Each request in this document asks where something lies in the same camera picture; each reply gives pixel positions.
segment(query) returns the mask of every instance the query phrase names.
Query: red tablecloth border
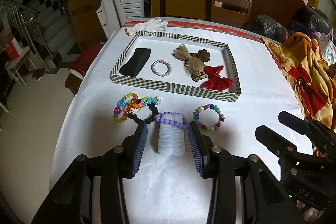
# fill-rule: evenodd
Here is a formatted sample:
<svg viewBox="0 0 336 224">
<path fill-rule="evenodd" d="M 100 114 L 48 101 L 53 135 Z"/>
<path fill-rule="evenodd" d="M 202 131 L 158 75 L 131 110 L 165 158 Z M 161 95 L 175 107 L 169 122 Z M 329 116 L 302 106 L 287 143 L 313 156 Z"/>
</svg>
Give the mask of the red tablecloth border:
<svg viewBox="0 0 336 224">
<path fill-rule="evenodd" d="M 137 23 L 143 23 L 146 22 L 146 20 L 140 20 L 140 21 L 127 21 L 123 27 L 133 27 Z M 213 32 L 220 32 L 220 33 L 226 33 L 230 35 L 235 35 L 237 37 L 243 37 L 247 39 L 251 39 L 257 42 L 262 43 L 262 40 L 260 37 L 256 37 L 251 34 L 247 34 L 242 31 L 226 28 L 226 27 L 218 27 L 213 26 L 209 24 L 201 24 L 197 22 L 185 22 L 185 21 L 170 21 L 168 20 L 168 27 L 180 27 L 180 28 L 191 28 L 191 29 L 202 29 L 207 31 L 213 31 Z"/>
</svg>

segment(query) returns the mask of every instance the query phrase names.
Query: red cushion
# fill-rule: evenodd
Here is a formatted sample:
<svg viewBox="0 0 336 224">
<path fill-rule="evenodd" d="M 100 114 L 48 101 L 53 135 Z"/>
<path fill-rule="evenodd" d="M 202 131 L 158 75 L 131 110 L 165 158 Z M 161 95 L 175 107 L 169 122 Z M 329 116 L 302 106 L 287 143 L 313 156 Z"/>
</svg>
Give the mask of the red cushion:
<svg viewBox="0 0 336 224">
<path fill-rule="evenodd" d="M 92 45 L 90 48 L 86 49 L 81 55 L 73 62 L 69 68 L 69 70 L 74 70 L 80 73 L 83 77 L 85 76 L 87 70 L 91 66 L 92 62 L 97 57 L 100 50 L 104 45 L 97 43 Z"/>
</svg>

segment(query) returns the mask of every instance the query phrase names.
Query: orange patterned fabric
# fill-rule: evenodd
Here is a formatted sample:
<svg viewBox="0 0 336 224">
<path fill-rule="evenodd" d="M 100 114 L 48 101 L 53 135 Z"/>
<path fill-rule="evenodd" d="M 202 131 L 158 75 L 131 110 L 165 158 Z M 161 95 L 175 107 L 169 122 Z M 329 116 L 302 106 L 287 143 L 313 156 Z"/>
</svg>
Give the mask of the orange patterned fabric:
<svg viewBox="0 0 336 224">
<path fill-rule="evenodd" d="M 300 32 L 291 35 L 282 45 L 263 41 L 291 84 L 302 115 L 336 132 L 336 85 L 323 69 L 317 41 Z"/>
</svg>

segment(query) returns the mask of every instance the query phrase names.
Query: purple bead bracelet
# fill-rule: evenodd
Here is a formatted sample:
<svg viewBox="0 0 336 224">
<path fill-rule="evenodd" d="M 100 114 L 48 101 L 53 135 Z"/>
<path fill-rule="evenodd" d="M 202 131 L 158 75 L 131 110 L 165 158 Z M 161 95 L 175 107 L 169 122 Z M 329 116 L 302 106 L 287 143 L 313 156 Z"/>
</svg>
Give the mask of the purple bead bracelet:
<svg viewBox="0 0 336 224">
<path fill-rule="evenodd" d="M 163 117 L 161 117 L 161 115 L 163 115 L 163 114 L 172 114 L 172 115 L 174 115 L 174 114 L 181 114 L 181 113 L 179 113 L 179 112 L 171 112 L 171 111 L 169 111 L 169 112 L 163 112 L 163 113 L 159 113 L 158 115 L 155 115 L 155 117 L 154 117 L 154 119 L 157 121 L 157 122 L 163 122 L 163 123 L 165 123 L 165 124 L 170 124 L 171 126 L 174 126 L 174 127 L 178 127 L 178 128 L 180 128 L 180 129 L 182 129 L 182 130 L 186 130 L 187 129 L 187 120 L 185 119 L 185 117 L 184 117 L 184 115 L 182 115 L 182 121 L 183 121 L 183 123 L 180 123 L 180 122 L 176 122 L 176 121 L 174 121 L 174 120 L 169 120 L 169 119 L 164 119 Z"/>
</svg>

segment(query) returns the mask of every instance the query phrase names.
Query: black scrunchie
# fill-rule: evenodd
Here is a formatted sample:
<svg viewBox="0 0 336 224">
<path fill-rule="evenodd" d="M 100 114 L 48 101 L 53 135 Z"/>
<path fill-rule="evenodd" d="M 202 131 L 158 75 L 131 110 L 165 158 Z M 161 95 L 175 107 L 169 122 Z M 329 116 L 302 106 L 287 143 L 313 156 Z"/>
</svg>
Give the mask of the black scrunchie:
<svg viewBox="0 0 336 224">
<path fill-rule="evenodd" d="M 133 113 L 129 113 L 128 117 L 131 118 L 131 119 L 133 119 L 136 123 L 145 122 L 145 123 L 149 124 L 149 123 L 151 123 L 151 122 L 154 121 L 154 117 L 156 115 L 158 115 L 159 112 L 158 112 L 158 108 L 156 107 L 155 103 L 149 104 L 148 107 L 149 107 L 150 111 L 152 111 L 152 115 L 150 115 L 150 117 L 148 117 L 147 119 L 141 120 L 141 119 L 138 118 L 137 115 L 135 115 Z"/>
</svg>

